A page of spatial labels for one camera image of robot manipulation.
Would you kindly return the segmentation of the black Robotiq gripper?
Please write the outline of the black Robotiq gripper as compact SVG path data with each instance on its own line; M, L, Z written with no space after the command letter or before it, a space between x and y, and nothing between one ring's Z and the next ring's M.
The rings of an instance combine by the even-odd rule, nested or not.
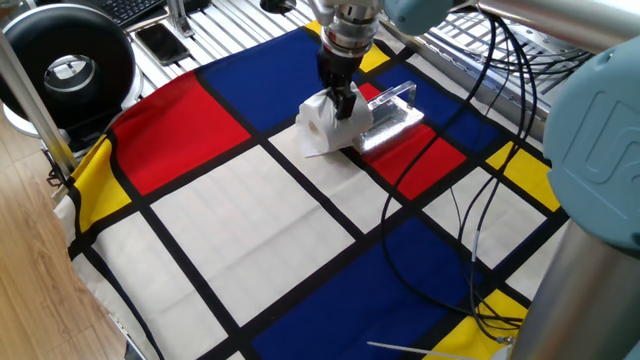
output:
M353 75L359 69L363 57L343 57L322 46L317 52L319 79L326 96L333 100L337 120L352 116L357 95L351 90Z

